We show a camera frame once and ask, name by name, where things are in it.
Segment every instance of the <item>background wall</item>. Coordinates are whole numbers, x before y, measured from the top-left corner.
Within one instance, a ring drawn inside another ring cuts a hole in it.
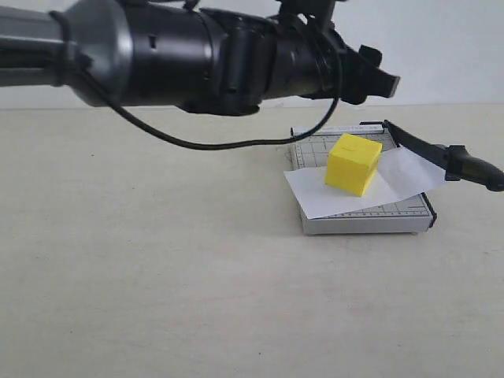
[[[0,0],[0,5],[46,11],[73,0]],[[261,16],[274,0],[202,0]],[[384,52],[384,68],[402,77],[392,100],[367,105],[504,102],[504,7],[495,0],[350,0],[336,7],[335,22],[352,47]],[[298,98],[271,106],[311,106]],[[68,89],[0,89],[0,108],[72,108],[84,105]]]

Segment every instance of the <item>cutter handle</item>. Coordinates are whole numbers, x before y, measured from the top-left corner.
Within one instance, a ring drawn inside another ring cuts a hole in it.
[[[484,185],[489,191],[504,191],[504,172],[501,169],[471,156],[465,146],[450,146],[447,153],[447,181],[466,180]]]

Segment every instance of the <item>black cable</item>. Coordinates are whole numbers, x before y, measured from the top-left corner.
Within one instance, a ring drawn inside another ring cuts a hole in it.
[[[316,134],[318,131],[320,131],[331,119],[332,115],[334,114],[336,107],[339,104],[339,100],[342,94],[342,89],[343,89],[343,64],[341,62],[341,57],[338,54],[337,47],[333,44],[333,42],[329,39],[326,34],[322,33],[319,31],[325,39],[327,39],[329,48],[334,55],[334,58],[337,62],[338,65],[338,75],[334,75],[335,77],[335,89],[336,93],[334,96],[334,100],[329,107],[329,110],[325,114],[325,116],[322,118],[322,120],[311,130],[295,136],[291,137],[288,139],[257,139],[257,140],[249,140],[249,141],[243,141],[243,142],[235,142],[235,143],[223,143],[223,144],[204,144],[204,143],[193,143],[193,142],[188,142],[186,140],[178,139],[174,136],[165,134],[164,132],[161,132],[160,130],[157,130],[156,128],[153,128],[152,126],[148,125],[147,123],[143,122],[139,118],[135,117],[133,114],[129,113],[125,108],[123,108],[119,102],[111,98],[106,91],[102,88],[101,84],[95,80],[89,73],[83,69],[80,68],[78,69],[78,73],[80,74],[81,78],[86,82],[87,85],[93,90],[93,92],[107,105],[112,109],[114,112],[119,114],[121,117],[123,117],[125,120],[130,122],[131,124],[135,125],[137,128],[143,130],[147,134],[150,134],[154,136],[155,138],[158,138],[164,142],[173,144],[175,146],[183,147],[189,150],[200,150],[200,151],[219,151],[219,150],[234,150],[234,149],[239,149],[239,148],[245,148],[245,147],[252,147],[252,146],[282,146],[282,145],[287,145],[287,144],[292,144],[299,142],[301,140],[307,139],[310,136],[313,136]]]

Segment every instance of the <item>paper sheet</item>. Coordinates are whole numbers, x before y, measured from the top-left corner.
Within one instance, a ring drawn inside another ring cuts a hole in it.
[[[285,172],[308,219],[401,202],[446,183],[445,171],[404,147],[382,153],[378,172],[363,197],[324,183],[327,167]]]

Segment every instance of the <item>table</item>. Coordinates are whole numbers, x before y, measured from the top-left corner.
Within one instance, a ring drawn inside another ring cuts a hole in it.
[[[325,109],[139,109],[194,141]],[[342,107],[504,166],[504,106]],[[158,142],[107,109],[1,111],[0,377],[500,377],[504,197],[429,193],[425,235],[307,237],[286,147]]]

